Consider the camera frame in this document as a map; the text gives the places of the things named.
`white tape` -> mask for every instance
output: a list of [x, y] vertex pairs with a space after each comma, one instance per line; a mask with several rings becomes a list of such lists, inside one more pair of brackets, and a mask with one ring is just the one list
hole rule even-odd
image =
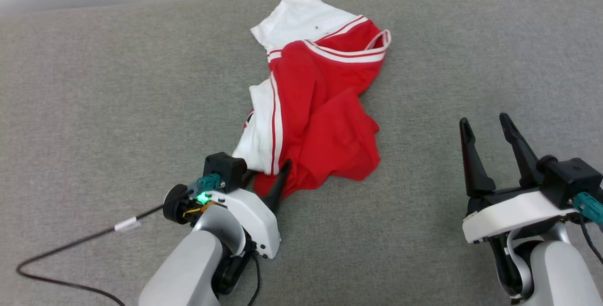
[[136, 217], [131, 217], [128, 220], [116, 224], [114, 228], [117, 232], [125, 232], [138, 226], [140, 226], [140, 221], [136, 220]]

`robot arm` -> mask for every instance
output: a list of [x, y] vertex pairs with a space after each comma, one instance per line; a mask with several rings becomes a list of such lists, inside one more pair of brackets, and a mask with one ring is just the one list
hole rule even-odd
[[565, 227], [568, 221], [578, 223], [580, 213], [601, 222], [597, 211], [603, 202], [603, 176], [579, 158], [538, 160], [506, 113], [501, 113], [500, 123], [521, 173], [520, 186], [506, 190], [496, 190], [475, 149], [469, 122], [460, 121], [470, 197], [463, 220], [465, 239], [489, 243], [500, 285], [511, 304], [603, 306]]
[[225, 153], [205, 159], [204, 177], [176, 185], [165, 197], [163, 215], [192, 232], [168, 256], [142, 290], [139, 306], [219, 306], [232, 292], [252, 255], [274, 258], [280, 245], [275, 212], [290, 163], [280, 170], [267, 197], [244, 187], [253, 173]]

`red stripe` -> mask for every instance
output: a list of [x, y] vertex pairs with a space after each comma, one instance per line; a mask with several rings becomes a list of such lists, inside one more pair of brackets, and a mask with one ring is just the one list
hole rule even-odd
[[274, 153], [276, 152], [276, 133], [274, 132], [274, 118], [276, 116], [276, 93], [274, 92], [274, 85], [272, 83], [272, 76], [270, 76], [270, 86], [272, 87], [272, 162], [270, 165], [270, 175], [274, 175]]
[[343, 31], [343, 30], [345, 29], [345, 27], [347, 27], [347, 26], [351, 25], [352, 23], [355, 23], [356, 21], [358, 21], [358, 20], [360, 20], [360, 19], [362, 19], [362, 18], [364, 18], [364, 16], [360, 15], [360, 17], [359, 17], [359, 18], [356, 18], [354, 21], [351, 21], [351, 22], [349, 22], [349, 23], [345, 24], [343, 27], [341, 27], [341, 28], [340, 28], [340, 29], [338, 29], [337, 31], [334, 31], [334, 32], [333, 32], [333, 33], [331, 33], [331, 34], [327, 34], [327, 35], [323, 36], [323, 37], [322, 37], [322, 38], [320, 38], [318, 41], [321, 41], [321, 40], [324, 40], [324, 39], [328, 39], [328, 38], [330, 38], [330, 37], [331, 37], [331, 36], [333, 36], [334, 34], [337, 34], [337, 33], [341, 32], [341, 31]]

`black cable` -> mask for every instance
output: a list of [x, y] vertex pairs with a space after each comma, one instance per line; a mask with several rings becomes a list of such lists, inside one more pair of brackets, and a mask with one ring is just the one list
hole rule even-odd
[[593, 244], [593, 240], [590, 239], [590, 235], [588, 235], [588, 230], [586, 230], [586, 223], [584, 223], [584, 216], [582, 214], [578, 214], [578, 216], [580, 218], [580, 227], [582, 228], [582, 233], [584, 234], [584, 239], [586, 239], [586, 243], [588, 244], [590, 249], [595, 253], [595, 255], [597, 256], [597, 259], [599, 259], [599, 261], [601, 261], [601, 263], [603, 264], [603, 257], [601, 257], [601, 253], [599, 253], [599, 251]]
[[51, 284], [62, 285], [62, 286], [72, 287], [74, 289], [81, 289], [81, 290], [91, 291], [93, 293], [98, 293], [100, 295], [104, 295], [105, 297], [113, 300], [119, 306], [125, 306], [125, 304], [122, 302], [122, 300], [119, 300], [117, 297], [115, 297], [111, 293], [108, 293], [108, 292], [105, 292], [105, 291], [102, 291], [102, 290], [99, 290], [99, 289], [95, 289], [94, 287], [89, 287], [89, 286], [85, 286], [85, 285], [74, 284], [72, 282], [66, 282], [66, 281], [61, 281], [61, 280], [54, 280], [54, 279], [51, 279], [51, 278], [47, 278], [45, 276], [39, 276], [39, 275], [34, 275], [34, 274], [29, 274], [29, 273], [23, 272], [23, 267], [29, 265], [30, 263], [33, 263], [35, 261], [44, 259], [46, 257], [50, 257], [53, 254], [56, 254], [58, 252], [62, 252], [63, 250], [68, 250], [69, 248], [75, 247], [78, 244], [82, 244], [83, 242], [88, 242], [88, 241], [90, 241], [92, 239], [96, 239], [98, 237], [102, 237], [103, 235], [112, 233], [114, 231], [115, 231], [114, 227], [111, 227], [111, 228], [105, 229], [104, 231], [101, 231], [99, 233], [95, 233], [93, 235], [89, 235], [89, 236], [84, 237], [82, 239], [75, 240], [74, 242], [70, 242], [69, 244], [66, 244], [65, 246], [61, 246], [61, 247], [56, 248], [54, 250], [49, 250], [48, 252], [45, 252], [43, 254], [36, 255], [35, 257], [29, 258], [29, 259], [27, 259], [26, 261], [23, 261], [22, 263], [20, 263], [17, 266], [17, 274], [19, 274], [21, 276], [24, 276], [25, 278], [30, 278], [30, 279], [33, 279], [33, 280], [39, 280], [39, 281], [49, 282]]
[[[149, 215], [159, 211], [160, 209], [163, 208], [164, 205], [168, 204], [168, 203], [173, 203], [175, 201], [180, 200], [182, 197], [185, 197], [188, 194], [188, 192], [184, 192], [181, 196], [179, 196], [177, 199], [174, 199], [172, 201], [168, 201], [166, 203], [162, 203], [161, 205], [149, 209], [146, 212], [143, 212], [139, 215], [136, 216], [136, 220], [142, 220], [143, 218], [148, 217]], [[84, 242], [89, 242], [90, 240], [102, 237], [103, 235], [107, 235], [109, 233], [113, 233], [115, 231], [115, 227], [110, 227], [108, 229], [105, 229], [104, 231], [100, 231], [99, 233], [94, 233], [93, 235], [88, 235], [87, 237], [83, 237], [81, 239], [75, 240], [73, 242], [70, 242], [69, 244], [65, 244], [63, 246], [60, 246], [58, 248], [55, 248], [54, 250], [49, 250], [48, 252], [45, 252], [43, 254], [39, 254], [36, 255], [35, 257], [26, 259], [25, 261], [22, 261], [19, 265], [17, 265], [16, 271], [17, 274], [19, 274], [20, 276], [24, 276], [25, 278], [30, 278], [33, 280], [38, 280], [38, 281], [43, 281], [43, 282], [49, 282], [51, 284], [56, 284], [56, 285], [62, 285], [62, 286], [67, 286], [67, 287], [72, 287], [74, 289], [81, 289], [81, 290], [86, 290], [86, 291], [91, 291], [92, 293], [97, 293], [100, 295], [104, 295], [105, 297], [113, 300], [114, 302], [116, 302], [119, 306], [125, 306], [125, 304], [122, 302], [122, 300], [119, 300], [119, 298], [115, 297], [114, 295], [112, 295], [111, 293], [105, 292], [103, 290], [99, 290], [99, 289], [95, 289], [94, 287], [90, 287], [90, 286], [86, 286], [86, 285], [79, 285], [79, 284], [74, 284], [73, 282], [67, 282], [67, 281], [62, 281], [62, 280], [55, 280], [55, 279], [51, 279], [51, 278], [47, 278], [45, 276], [39, 276], [39, 275], [34, 275], [34, 274], [29, 274], [26, 272], [23, 272], [23, 268], [27, 265], [29, 265], [30, 263], [34, 263], [36, 261], [39, 261], [41, 259], [50, 257], [51, 255], [54, 255], [56, 253], [62, 252], [64, 250], [68, 250], [69, 248], [73, 248], [75, 246], [78, 246], [79, 244], [83, 244]]]
[[258, 262], [258, 257], [254, 254], [252, 255], [253, 260], [256, 262], [256, 269], [258, 270], [258, 286], [256, 287], [256, 293], [253, 294], [251, 300], [249, 300], [249, 304], [247, 306], [252, 306], [260, 293], [260, 286], [262, 285], [262, 277], [260, 276], [260, 263]]

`gray fabric surface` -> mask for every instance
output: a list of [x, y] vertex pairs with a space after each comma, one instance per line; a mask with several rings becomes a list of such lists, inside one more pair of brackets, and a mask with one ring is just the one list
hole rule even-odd
[[[111, 305], [19, 278], [17, 262], [110, 226], [231, 152], [267, 77], [250, 27], [279, 0], [203, 0], [0, 19], [0, 295], [3, 305]], [[603, 169], [603, 0], [324, 0], [392, 32], [362, 96], [383, 161], [364, 182], [296, 192], [263, 305], [507, 305], [487, 245], [464, 241], [458, 120], [500, 188], [519, 173], [497, 115], [538, 155]], [[590, 227], [603, 250], [603, 237]], [[190, 231], [152, 216], [33, 265], [136, 305]], [[603, 290], [603, 267], [569, 227]], [[250, 265], [224, 305], [247, 304]]]

